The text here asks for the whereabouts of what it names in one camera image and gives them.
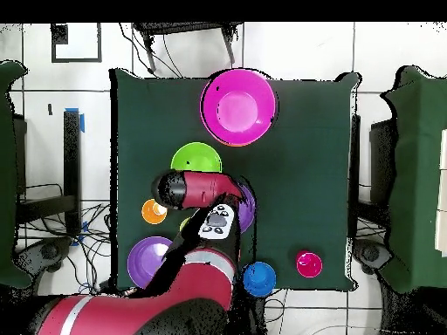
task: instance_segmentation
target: chair wheel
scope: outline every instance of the chair wheel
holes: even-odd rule
[[[57,263],[55,263],[53,266],[48,267],[46,270],[48,272],[56,272],[57,270],[59,270],[62,267],[62,261],[59,261]]]
[[[369,266],[367,266],[366,264],[362,264],[361,265],[361,270],[367,274],[367,275],[374,275],[374,270],[371,269]]]

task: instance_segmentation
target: green tablecloth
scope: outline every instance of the green tablecloth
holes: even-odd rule
[[[207,79],[138,79],[115,70],[118,88],[118,287],[133,286],[127,255],[148,236],[173,239],[192,210],[170,210],[150,225],[141,206],[150,184],[191,141],[213,146],[223,171],[246,177],[258,200],[258,260],[277,273],[277,288],[347,291],[347,170],[350,96],[358,75],[339,82],[269,80],[279,98],[271,129],[246,147],[227,147],[205,129],[199,100]],[[253,226],[242,235],[242,262],[251,260]],[[295,268],[299,250],[317,252],[314,279]]]
[[[395,254],[381,274],[404,293],[420,286],[447,287],[447,258],[435,250],[441,132],[447,129],[447,79],[401,70],[385,94],[396,117],[395,184],[389,198],[389,247]]]

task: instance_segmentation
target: magenta bowl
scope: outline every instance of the magenta bowl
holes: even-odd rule
[[[260,73],[233,69],[219,74],[200,99],[202,121],[225,145],[242,147],[259,139],[272,124],[275,95]]]

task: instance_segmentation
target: cup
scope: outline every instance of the cup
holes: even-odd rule
[[[317,277],[323,269],[321,258],[311,251],[301,250],[295,259],[297,271],[302,277]]]

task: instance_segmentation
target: orange cup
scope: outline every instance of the orange cup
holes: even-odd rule
[[[162,205],[158,204],[155,199],[149,199],[143,204],[141,208],[141,215],[144,221],[151,225],[161,223],[166,218],[168,210]]]

